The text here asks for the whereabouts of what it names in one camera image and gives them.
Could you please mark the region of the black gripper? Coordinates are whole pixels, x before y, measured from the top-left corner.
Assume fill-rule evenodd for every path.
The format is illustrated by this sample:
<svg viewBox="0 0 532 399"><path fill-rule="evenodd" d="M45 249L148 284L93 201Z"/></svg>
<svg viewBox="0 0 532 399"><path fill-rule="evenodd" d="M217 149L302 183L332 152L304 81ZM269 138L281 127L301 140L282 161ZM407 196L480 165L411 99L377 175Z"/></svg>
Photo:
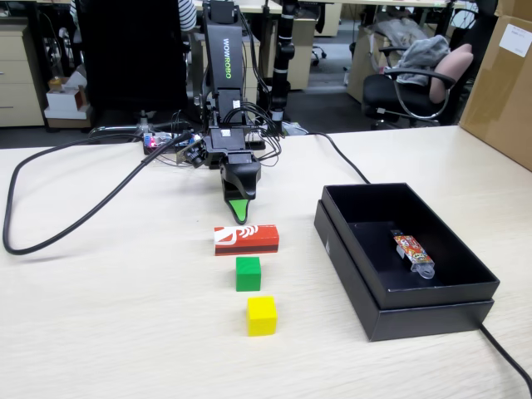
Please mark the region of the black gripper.
<svg viewBox="0 0 532 399"><path fill-rule="evenodd" d="M246 224L249 203L256 197L261 164L246 148L243 128L213 128L205 137L210 169L221 171L224 202L237 224Z"/></svg>

